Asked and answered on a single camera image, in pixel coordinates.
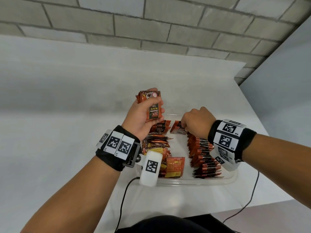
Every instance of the black cable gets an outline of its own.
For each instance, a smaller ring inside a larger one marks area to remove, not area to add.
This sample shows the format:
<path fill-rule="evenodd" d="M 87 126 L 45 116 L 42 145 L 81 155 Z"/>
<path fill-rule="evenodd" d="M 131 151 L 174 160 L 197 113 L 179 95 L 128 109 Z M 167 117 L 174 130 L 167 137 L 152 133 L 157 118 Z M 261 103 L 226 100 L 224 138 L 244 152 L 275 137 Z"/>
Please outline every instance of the black cable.
<path fill-rule="evenodd" d="M 120 217 L 119 217 L 119 221 L 118 221 L 118 224 L 117 224 L 117 228 L 116 228 L 116 230 L 115 230 L 115 233 L 117 232 L 118 227 L 119 227 L 119 224 L 120 224 L 121 215 L 122 215 L 122 206 L 123 206 L 123 202 L 124 202 L 124 199 L 125 199 L 125 194 L 126 194 L 126 191 L 127 191 L 127 189 L 128 189 L 128 186 L 129 186 L 134 180 L 138 180 L 138 179 L 140 179 L 139 176 L 133 178 L 132 180 L 130 180 L 130 182 L 128 183 L 128 185 L 127 185 L 126 188 L 125 188 L 125 192 L 124 192 L 124 196 L 123 196 L 122 203 L 121 203 L 121 208 L 120 208 Z"/>
<path fill-rule="evenodd" d="M 225 223 L 225 221 L 227 221 L 228 219 L 230 219 L 230 218 L 232 218 L 232 217 L 238 215 L 240 212 L 242 212 L 242 211 L 251 203 L 251 201 L 252 201 L 252 199 L 253 199 L 253 196 L 254 196 L 255 188 L 256 188 L 256 185 L 257 185 L 257 182 L 258 182 L 258 178 L 259 178 L 259 172 L 258 172 L 258 175 L 257 175 L 257 179 L 256 179 L 256 182 L 255 182 L 255 186 L 254 186 L 254 189 L 253 189 L 253 192 L 252 192 L 252 196 L 251 196 L 250 201 L 249 201 L 243 208 L 241 208 L 240 211 L 238 211 L 236 214 L 234 214 L 234 215 L 228 217 L 228 218 L 225 219 L 222 223 Z"/>

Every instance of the backsplash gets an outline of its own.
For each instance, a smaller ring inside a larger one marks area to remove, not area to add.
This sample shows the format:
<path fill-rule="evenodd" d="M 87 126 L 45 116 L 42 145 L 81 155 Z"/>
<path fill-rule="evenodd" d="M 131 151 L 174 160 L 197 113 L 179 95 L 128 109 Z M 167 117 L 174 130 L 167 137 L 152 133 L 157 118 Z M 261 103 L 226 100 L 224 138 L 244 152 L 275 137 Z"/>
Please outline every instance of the backsplash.
<path fill-rule="evenodd" d="M 246 62 L 241 84 L 311 0 L 0 0 L 0 34 Z"/>

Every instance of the forearm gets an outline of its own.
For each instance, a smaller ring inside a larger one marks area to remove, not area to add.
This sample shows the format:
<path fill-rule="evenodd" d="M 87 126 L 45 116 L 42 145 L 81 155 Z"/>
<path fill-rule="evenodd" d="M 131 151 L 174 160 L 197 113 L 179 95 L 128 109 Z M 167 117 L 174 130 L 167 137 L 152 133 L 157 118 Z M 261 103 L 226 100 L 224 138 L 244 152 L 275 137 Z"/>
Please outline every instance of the forearm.
<path fill-rule="evenodd" d="M 257 134 L 242 158 L 311 208 L 311 148 Z"/>
<path fill-rule="evenodd" d="M 29 220 L 21 233 L 94 232 L 120 172 L 93 157 Z"/>

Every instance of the person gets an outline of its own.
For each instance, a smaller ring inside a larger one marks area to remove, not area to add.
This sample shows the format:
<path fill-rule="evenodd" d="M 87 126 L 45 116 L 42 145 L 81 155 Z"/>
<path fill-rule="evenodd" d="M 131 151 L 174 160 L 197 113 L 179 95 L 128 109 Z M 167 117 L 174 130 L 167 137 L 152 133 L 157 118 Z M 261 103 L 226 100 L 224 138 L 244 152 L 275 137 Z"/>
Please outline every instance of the person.
<path fill-rule="evenodd" d="M 148 108 L 163 105 L 161 97 L 134 102 L 122 123 L 122 128 L 142 141 L 152 125 L 164 119 L 145 122 Z M 181 123 L 196 137 L 208 138 L 216 118 L 205 107 L 184 114 Z M 256 134 L 243 150 L 242 159 L 264 174 L 296 200 L 311 208 L 311 148 L 288 141 Z M 89 233 L 95 228 L 105 210 L 120 172 L 94 156 L 68 183 L 57 191 L 32 216 L 21 233 Z M 219 222 L 214 232 L 233 232 Z M 211 232 L 188 220 L 160 216 L 143 220 L 130 232 Z"/>

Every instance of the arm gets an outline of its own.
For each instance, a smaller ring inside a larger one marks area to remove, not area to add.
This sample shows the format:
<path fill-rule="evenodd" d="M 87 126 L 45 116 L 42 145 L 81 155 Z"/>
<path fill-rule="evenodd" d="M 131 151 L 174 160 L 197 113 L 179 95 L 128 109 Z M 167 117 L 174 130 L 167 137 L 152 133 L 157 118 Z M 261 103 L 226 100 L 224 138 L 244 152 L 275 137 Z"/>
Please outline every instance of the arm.
<path fill-rule="evenodd" d="M 184 114 L 182 126 L 207 139 L 216 118 L 205 108 Z M 255 135 L 242 159 L 280 188 L 311 208 L 311 148 L 264 135 Z"/>
<path fill-rule="evenodd" d="M 149 98 L 140 104 L 136 100 L 122 127 L 142 141 L 151 126 L 164 119 L 145 122 L 149 107 L 157 103 L 163 105 L 161 97 Z M 93 157 L 32 216 L 21 233 L 94 232 L 119 176 L 119 171 Z"/>

